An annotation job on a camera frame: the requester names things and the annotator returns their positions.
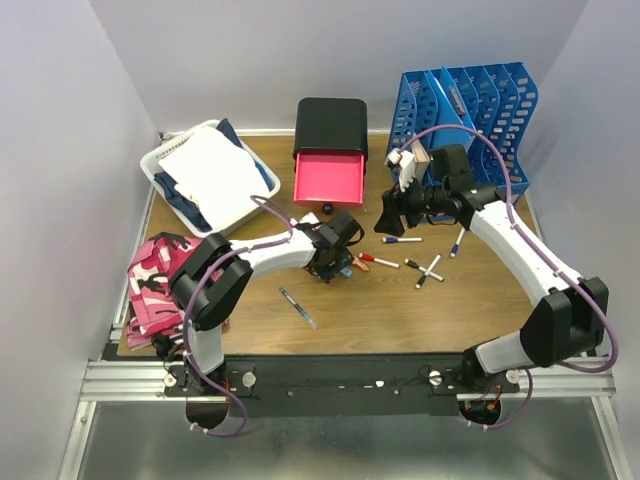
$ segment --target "wooden table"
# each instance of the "wooden table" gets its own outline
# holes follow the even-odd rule
[[[293,205],[293,137],[245,137],[243,140],[273,169],[282,182],[275,200],[292,216],[308,209]],[[372,264],[368,273],[354,270],[350,279],[325,285],[302,270],[281,271],[251,281],[223,334],[224,350],[242,353],[385,353],[460,351],[479,342],[519,329],[531,312],[524,291],[498,257],[474,235],[465,236],[458,256],[448,254],[458,225],[425,224],[409,236],[422,243],[384,245],[373,225],[382,211],[380,195],[391,187],[383,166],[386,136],[369,138],[364,208],[351,213],[366,236],[352,253],[367,252],[394,262],[406,257],[428,265],[443,258],[435,271],[443,283],[428,280],[421,290],[416,270]],[[318,216],[326,218],[317,209]],[[523,200],[518,211],[531,226]],[[282,224],[262,213],[231,235],[254,239],[282,231]],[[156,196],[147,237],[159,232],[189,235],[172,210]],[[279,293],[285,287],[320,325],[311,330]]]

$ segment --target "blue marker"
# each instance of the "blue marker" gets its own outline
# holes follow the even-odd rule
[[[424,242],[422,237],[413,238],[396,238],[396,237],[384,237],[382,243],[409,243],[409,242]]]
[[[451,258],[455,258],[456,254],[458,253],[458,248],[460,248],[460,242],[462,241],[462,237],[464,237],[464,232],[466,232],[466,230],[462,228],[460,230],[460,233],[458,234],[458,239],[456,240],[456,243],[453,245],[453,248],[451,249],[451,253],[449,254]]]
[[[289,303],[293,305],[296,310],[298,310],[300,315],[302,315],[302,317],[307,321],[307,323],[309,324],[312,330],[316,330],[318,328],[318,324],[313,321],[313,319],[311,318],[311,315],[305,312],[304,308],[298,305],[298,302],[296,302],[293,299],[293,297],[289,295],[289,292],[287,292],[284,288],[280,287],[280,293],[282,293],[284,295],[284,298],[289,300]]]

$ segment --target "white wall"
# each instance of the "white wall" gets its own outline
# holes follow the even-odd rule
[[[541,82],[587,0],[91,0],[162,130],[293,128],[305,96],[388,129],[400,73],[523,60]]]
[[[56,478],[155,142],[86,0],[0,1],[0,476]]]
[[[591,0],[540,90],[520,150],[547,243],[609,286],[616,403],[640,477],[640,3]]]

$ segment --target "white towel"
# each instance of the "white towel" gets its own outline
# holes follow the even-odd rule
[[[213,232],[252,211],[250,195],[269,193],[251,155],[215,128],[199,128],[159,164],[176,190],[198,205]]]

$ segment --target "white basket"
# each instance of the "white basket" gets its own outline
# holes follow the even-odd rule
[[[216,128],[218,126],[218,123],[220,123],[219,120],[208,120],[208,121],[206,121],[204,123],[201,123],[200,125],[196,125],[195,127],[190,128],[186,132],[181,133],[180,135],[172,138],[168,142],[164,143],[163,145],[160,145],[158,148],[156,148],[155,150],[147,153],[144,157],[142,157],[142,160],[140,160],[140,168],[142,169],[144,174],[147,176],[147,178],[149,179],[149,181],[153,185],[153,188],[156,189],[158,194],[165,201],[167,199],[164,196],[164,190],[153,179],[153,177],[154,177],[154,175],[156,173],[160,173],[160,172],[163,171],[162,168],[160,167],[160,164],[158,163],[159,160],[164,158],[164,157],[166,157],[172,151],[174,151],[176,148],[179,148],[181,145],[183,145],[184,142],[186,142],[189,139],[189,137],[191,137],[191,135],[193,135],[193,132],[195,132],[196,129],[201,128],[201,127],[213,127],[213,128]],[[257,163],[262,165],[262,167],[264,168],[265,172],[267,172],[267,175],[269,176],[269,178],[273,182],[273,188],[269,192],[268,197],[269,198],[273,197],[280,190],[280,179],[276,176],[275,173],[273,173],[273,171],[269,168],[269,166],[267,164],[265,164],[262,161],[262,159],[260,157],[258,157],[254,153],[253,150],[251,150],[249,147],[247,147],[247,145],[242,140],[240,140],[240,143],[242,143],[242,147],[247,152],[249,152],[249,155],[251,155],[251,157]],[[182,223],[184,223],[187,226],[187,228],[191,231],[191,233],[193,233],[196,237],[204,238],[207,235],[210,235],[211,233],[215,233],[213,231],[203,232],[202,230],[198,229],[193,223],[191,223],[189,221],[189,219],[182,214],[182,212],[180,212],[179,210],[177,210],[176,208],[174,208],[171,205],[169,205],[169,206],[175,212],[175,214],[178,216],[178,218],[180,218],[180,220],[182,220]],[[251,207],[251,208],[245,210],[244,212],[241,212],[238,215],[238,218],[236,220],[234,220],[231,223],[229,223],[229,225],[224,226],[222,229],[219,230],[219,232],[222,235],[226,236],[229,233],[233,232],[234,230],[238,229],[244,223],[246,223],[249,220],[251,220],[253,217],[255,217],[261,211],[262,211],[262,209],[258,205],[256,205],[255,207]]]

